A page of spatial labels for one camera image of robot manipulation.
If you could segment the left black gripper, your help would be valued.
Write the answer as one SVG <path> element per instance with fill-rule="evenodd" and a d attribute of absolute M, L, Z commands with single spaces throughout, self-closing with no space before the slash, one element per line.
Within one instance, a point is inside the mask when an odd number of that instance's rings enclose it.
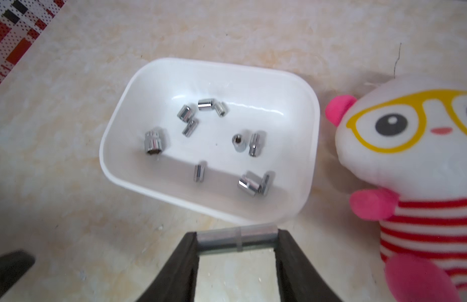
<path fill-rule="evenodd" d="M 24 250 L 0 255 L 0 298 L 35 264 L 35 257 Z"/>

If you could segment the short wide chrome socket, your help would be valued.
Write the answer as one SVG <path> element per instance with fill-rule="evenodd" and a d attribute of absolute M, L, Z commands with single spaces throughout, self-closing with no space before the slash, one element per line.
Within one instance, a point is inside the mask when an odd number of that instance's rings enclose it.
<path fill-rule="evenodd" d="M 194 110 L 188 105 L 184 105 L 178 112 L 177 117 L 184 123 L 189 123 L 189 121 L 194 117 Z"/>

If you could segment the white plastic storage box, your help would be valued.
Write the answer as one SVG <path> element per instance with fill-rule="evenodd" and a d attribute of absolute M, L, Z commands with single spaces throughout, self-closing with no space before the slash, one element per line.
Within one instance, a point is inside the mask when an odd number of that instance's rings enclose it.
<path fill-rule="evenodd" d="M 198 101 L 222 102 L 227 114 L 199 111 Z M 199 121 L 192 135 L 177 114 L 188 105 Z M 159 131 L 164 151 L 148 155 L 145 133 Z M 274 223 L 296 216 L 311 191 L 320 130 L 320 103 L 313 88 L 281 70 L 199 60 L 163 58 L 130 79 L 100 144 L 105 176 L 125 189 L 239 225 Z M 240 133 L 247 148 L 237 152 Z M 248 154 L 260 134 L 257 157 Z M 204 181 L 194 166 L 206 162 Z M 266 196 L 238 187 L 244 174 Z"/>

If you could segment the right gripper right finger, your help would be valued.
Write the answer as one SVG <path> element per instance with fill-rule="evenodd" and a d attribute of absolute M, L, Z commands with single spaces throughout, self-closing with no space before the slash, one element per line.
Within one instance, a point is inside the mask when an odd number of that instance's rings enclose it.
<path fill-rule="evenodd" d="M 341 302 L 287 230 L 278 231 L 277 284 L 281 301 Z"/>

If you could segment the slim chrome socket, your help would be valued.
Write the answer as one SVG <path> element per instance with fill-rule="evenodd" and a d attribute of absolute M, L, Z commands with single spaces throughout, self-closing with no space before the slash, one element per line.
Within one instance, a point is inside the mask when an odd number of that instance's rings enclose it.
<path fill-rule="evenodd" d="M 198 123 L 199 121 L 195 118 L 192 118 L 189 120 L 189 122 L 187 123 L 185 129 L 183 130 L 182 134 L 189 138 L 192 133 L 195 131 L 196 127 L 198 126 Z"/>

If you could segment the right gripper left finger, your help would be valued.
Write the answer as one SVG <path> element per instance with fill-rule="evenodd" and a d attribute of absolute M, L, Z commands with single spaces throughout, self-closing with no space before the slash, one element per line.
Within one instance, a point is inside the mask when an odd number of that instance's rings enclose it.
<path fill-rule="evenodd" d="M 198 240 L 188 232 L 138 301 L 194 301 L 199 268 Z"/>

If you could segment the large chrome socket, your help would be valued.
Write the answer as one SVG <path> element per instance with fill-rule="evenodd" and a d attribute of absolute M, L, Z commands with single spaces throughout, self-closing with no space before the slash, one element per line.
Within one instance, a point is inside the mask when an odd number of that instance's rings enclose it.
<path fill-rule="evenodd" d="M 150 156 L 161 154 L 164 151 L 159 131 L 150 130 L 145 133 L 144 149 L 145 153 Z"/>

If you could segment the small chrome socket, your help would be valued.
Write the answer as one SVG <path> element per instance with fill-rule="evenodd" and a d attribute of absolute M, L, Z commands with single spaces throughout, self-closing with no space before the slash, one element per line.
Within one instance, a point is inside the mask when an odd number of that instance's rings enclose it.
<path fill-rule="evenodd" d="M 218 116 L 223 118 L 227 114 L 227 108 L 220 101 L 215 101 L 213 104 L 214 110 L 217 112 Z"/>

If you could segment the wide chrome socket front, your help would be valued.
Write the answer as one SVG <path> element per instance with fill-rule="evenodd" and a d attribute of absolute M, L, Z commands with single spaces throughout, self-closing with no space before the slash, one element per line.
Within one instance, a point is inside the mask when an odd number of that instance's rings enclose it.
<path fill-rule="evenodd" d="M 238 187 L 245 193 L 255 196 L 261 192 L 262 186 L 254 181 L 246 174 L 242 175 L 238 180 Z"/>

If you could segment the pink white plush doll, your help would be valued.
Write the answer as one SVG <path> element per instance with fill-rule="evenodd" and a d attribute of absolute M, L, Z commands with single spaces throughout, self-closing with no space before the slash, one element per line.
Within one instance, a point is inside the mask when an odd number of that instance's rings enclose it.
<path fill-rule="evenodd" d="M 467 86 L 404 75 L 326 106 L 342 166 L 370 184 L 351 210 L 380 226 L 397 301 L 460 301 L 467 291 Z"/>

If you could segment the long chrome deep socket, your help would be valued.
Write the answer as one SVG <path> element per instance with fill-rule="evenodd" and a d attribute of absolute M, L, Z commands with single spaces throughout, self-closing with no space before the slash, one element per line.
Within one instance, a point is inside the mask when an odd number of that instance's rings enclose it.
<path fill-rule="evenodd" d="M 196 233 L 199 254 L 221 254 L 267 249 L 277 243 L 276 225 L 237 226 Z"/>

